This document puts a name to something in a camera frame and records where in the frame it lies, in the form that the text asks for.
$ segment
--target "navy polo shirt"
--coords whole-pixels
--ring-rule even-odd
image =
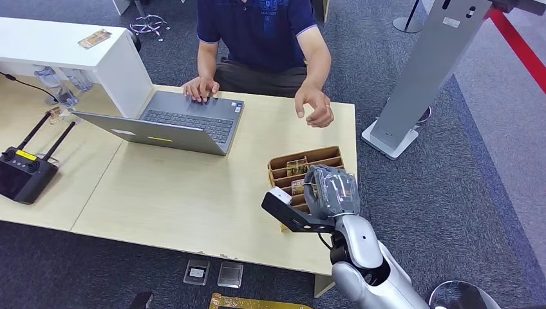
[[[197,0],[197,36],[229,59],[265,71],[305,66],[296,37],[316,26],[311,0]]]

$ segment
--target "small card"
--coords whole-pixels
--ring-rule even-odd
[[[307,157],[287,162],[287,176],[307,173]]]
[[[294,180],[292,182],[292,195],[303,194],[303,179]]]
[[[98,43],[108,40],[111,36],[112,36],[112,33],[106,31],[105,29],[100,29],[99,31],[91,34],[85,39],[79,41],[78,44],[82,46],[83,48],[85,48],[86,50],[88,50],[91,47],[97,45]]]

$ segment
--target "gray kiosk stand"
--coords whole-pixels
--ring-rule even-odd
[[[436,0],[388,103],[362,140],[394,160],[419,135],[413,129],[451,77],[490,9],[543,15],[542,0]]]

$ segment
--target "man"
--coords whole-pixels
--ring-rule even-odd
[[[198,102],[219,90],[293,97],[299,118],[305,115],[304,104],[314,108],[306,118],[309,126],[326,127],[334,120],[330,99],[322,92],[330,52],[310,0],[197,3],[199,76],[183,85],[185,95]],[[217,64],[220,39],[229,58]]]

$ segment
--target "gray trousers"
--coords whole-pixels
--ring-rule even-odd
[[[271,73],[222,58],[214,80],[220,84],[220,91],[293,98],[306,77],[306,68]]]

